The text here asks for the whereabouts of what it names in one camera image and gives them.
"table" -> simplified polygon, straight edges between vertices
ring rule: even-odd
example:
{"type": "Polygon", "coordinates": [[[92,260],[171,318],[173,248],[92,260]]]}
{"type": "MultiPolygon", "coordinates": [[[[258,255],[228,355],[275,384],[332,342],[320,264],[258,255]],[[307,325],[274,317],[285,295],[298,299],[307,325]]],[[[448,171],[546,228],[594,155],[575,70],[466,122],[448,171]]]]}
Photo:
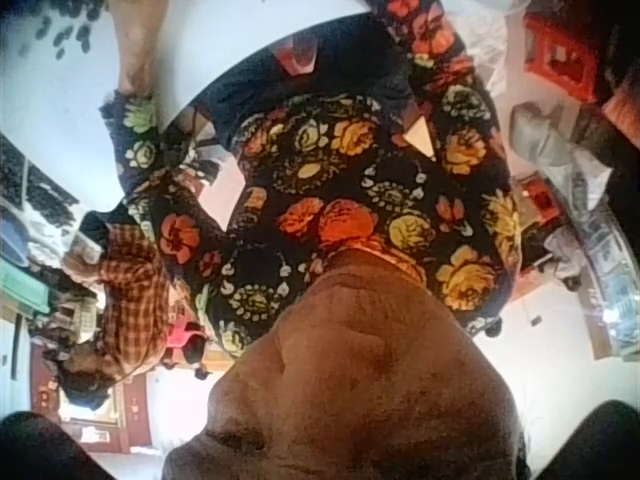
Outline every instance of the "table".
{"type": "MultiPolygon", "coordinates": [[[[364,13],[364,0],[171,0],[159,43],[160,125],[242,59],[296,31],[364,13]]],[[[41,20],[9,18],[3,35],[0,84],[2,132],[27,158],[89,209],[111,210],[122,197],[110,139],[98,108],[117,83],[118,56],[111,17],[93,23],[91,51],[65,43],[56,60],[55,32],[84,22],[52,13],[41,20]]]]}

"hand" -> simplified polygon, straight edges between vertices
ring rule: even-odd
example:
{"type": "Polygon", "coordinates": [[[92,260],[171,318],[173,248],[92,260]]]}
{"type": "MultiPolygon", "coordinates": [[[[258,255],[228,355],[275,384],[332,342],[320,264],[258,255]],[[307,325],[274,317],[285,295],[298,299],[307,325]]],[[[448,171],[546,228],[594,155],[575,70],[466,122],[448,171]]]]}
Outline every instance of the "hand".
{"type": "Polygon", "coordinates": [[[100,280],[100,264],[91,265],[82,258],[73,255],[65,255],[62,259],[62,270],[71,279],[89,288],[100,280]]]}
{"type": "Polygon", "coordinates": [[[154,60],[168,0],[109,0],[118,40],[118,90],[148,95],[155,83],[154,60]]]}

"orange plaid shirt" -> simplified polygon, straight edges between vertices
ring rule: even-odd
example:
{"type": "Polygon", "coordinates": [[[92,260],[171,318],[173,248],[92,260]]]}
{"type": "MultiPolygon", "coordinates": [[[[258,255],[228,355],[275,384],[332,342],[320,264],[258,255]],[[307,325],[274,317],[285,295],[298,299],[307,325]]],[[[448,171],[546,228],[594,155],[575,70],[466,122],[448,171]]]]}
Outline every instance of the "orange plaid shirt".
{"type": "Polygon", "coordinates": [[[100,264],[107,297],[98,340],[124,375],[156,365],[169,331],[169,279],[156,248],[138,225],[109,225],[100,264]]]}

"black floral dress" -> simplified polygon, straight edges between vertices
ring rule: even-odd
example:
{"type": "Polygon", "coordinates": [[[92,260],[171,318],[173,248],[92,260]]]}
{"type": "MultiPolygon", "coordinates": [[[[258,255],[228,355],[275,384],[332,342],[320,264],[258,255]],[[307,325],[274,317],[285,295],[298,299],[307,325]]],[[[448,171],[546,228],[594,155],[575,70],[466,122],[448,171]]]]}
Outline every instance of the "black floral dress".
{"type": "Polygon", "coordinates": [[[491,99],[438,2],[370,3],[411,61],[413,114],[311,92],[243,119],[229,148],[247,186],[226,231],[166,166],[153,100],[116,95],[129,211],[232,356],[346,249],[403,269],[472,335],[511,294],[520,229],[491,99]],[[408,117],[430,147],[403,135],[408,117]]]}

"green container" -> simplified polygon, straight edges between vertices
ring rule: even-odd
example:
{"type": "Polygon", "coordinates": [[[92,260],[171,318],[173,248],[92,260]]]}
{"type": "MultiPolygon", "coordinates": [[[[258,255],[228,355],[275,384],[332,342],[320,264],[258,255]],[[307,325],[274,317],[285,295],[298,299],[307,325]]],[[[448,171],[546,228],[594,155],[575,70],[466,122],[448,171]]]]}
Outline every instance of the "green container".
{"type": "Polygon", "coordinates": [[[1,258],[0,288],[35,311],[49,313],[47,286],[1,258]]]}

